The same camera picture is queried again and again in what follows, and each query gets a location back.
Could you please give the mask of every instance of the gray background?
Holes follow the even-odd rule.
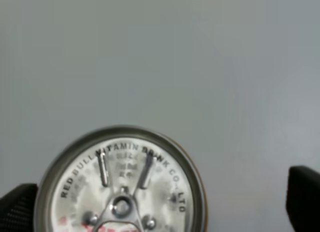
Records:
[[[320,0],[0,0],[0,195],[106,125],[165,133],[209,232],[291,232],[288,168],[320,170]]]

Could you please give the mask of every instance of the white wall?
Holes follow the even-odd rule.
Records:
[[[0,195],[75,138],[135,124],[199,167],[210,232],[290,232],[320,170],[319,0],[0,0]]]

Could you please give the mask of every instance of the black object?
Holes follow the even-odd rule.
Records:
[[[0,232],[32,232],[38,187],[22,184],[0,200]]]
[[[320,232],[320,174],[305,166],[289,169],[286,211],[296,232]]]
[[[0,200],[0,232],[32,232],[38,187],[23,184]],[[320,174],[305,166],[289,169],[286,211],[296,232],[320,232]]]

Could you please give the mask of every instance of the silver can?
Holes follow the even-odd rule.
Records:
[[[199,173],[172,139],[132,126],[92,132],[51,164],[35,232],[205,232]]]

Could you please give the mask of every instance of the can rim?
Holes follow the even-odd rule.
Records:
[[[116,125],[100,128],[91,131],[78,138],[64,150],[62,150],[47,168],[39,184],[38,193],[34,206],[33,228],[35,232],[51,231],[48,221],[45,218],[49,216],[49,207],[52,202],[53,188],[60,178],[58,172],[62,174],[64,168],[70,161],[74,160],[85,149],[105,140],[120,137],[132,137],[150,141],[166,150],[180,164],[183,169],[192,191],[194,206],[193,224],[191,231],[206,232],[208,226],[208,204],[205,188],[200,174],[187,152],[170,137],[154,132],[152,130],[132,126]]]

